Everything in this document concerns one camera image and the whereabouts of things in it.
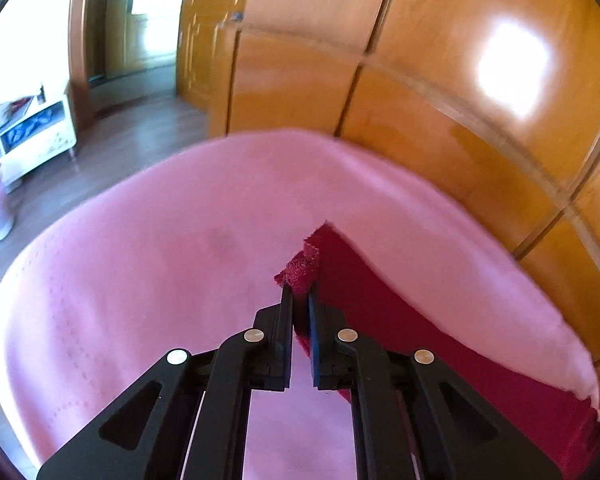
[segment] open door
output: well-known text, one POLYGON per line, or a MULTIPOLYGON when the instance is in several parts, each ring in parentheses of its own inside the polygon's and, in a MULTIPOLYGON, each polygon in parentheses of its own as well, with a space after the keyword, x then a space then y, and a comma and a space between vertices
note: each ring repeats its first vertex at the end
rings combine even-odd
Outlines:
POLYGON ((178 37, 176 86, 190 104, 208 106, 218 23, 240 20, 246 0, 183 0, 178 37))
POLYGON ((175 63, 181 4, 107 0, 107 79, 175 63))

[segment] red object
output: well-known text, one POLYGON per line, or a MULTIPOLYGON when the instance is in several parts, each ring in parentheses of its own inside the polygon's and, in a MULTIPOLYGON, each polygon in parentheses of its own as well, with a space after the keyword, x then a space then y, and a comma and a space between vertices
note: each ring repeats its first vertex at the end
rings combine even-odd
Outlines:
MULTIPOLYGON (((408 354, 427 348, 442 358, 554 460, 565 479, 576 479, 600 449, 600 422, 588 400, 515 373, 437 329, 328 224, 311 235, 302 252, 276 276, 296 295, 307 293, 316 279, 320 300, 342 309, 353 329, 387 350, 408 354)), ((296 333, 308 354, 306 336, 296 333)))

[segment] pink mattress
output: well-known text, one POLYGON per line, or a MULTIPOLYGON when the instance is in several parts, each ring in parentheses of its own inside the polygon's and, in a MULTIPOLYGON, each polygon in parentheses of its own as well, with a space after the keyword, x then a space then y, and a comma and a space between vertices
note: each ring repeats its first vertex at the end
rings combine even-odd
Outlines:
MULTIPOLYGON (((480 354, 598 406, 591 358, 509 254, 403 168, 299 130, 206 142, 56 222, 0 284, 0 403, 39 465, 171 348, 216 348, 277 303, 329 221, 391 287, 480 354)), ((349 405, 254 392, 245 479, 355 478, 349 405)))

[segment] red towel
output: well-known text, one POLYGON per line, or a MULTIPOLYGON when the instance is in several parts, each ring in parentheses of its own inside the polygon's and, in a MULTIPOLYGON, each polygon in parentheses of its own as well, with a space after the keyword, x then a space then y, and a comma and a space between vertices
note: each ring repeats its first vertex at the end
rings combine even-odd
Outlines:
MULTIPOLYGON (((314 280, 323 303, 342 309, 350 327, 387 350, 408 354, 427 348, 442 358, 551 457, 565 479, 576 479, 600 449, 600 423, 588 400, 513 372, 437 329, 328 224, 311 235, 302 252, 276 276, 296 295, 306 294, 314 280)), ((308 354, 306 336, 298 337, 308 354)))

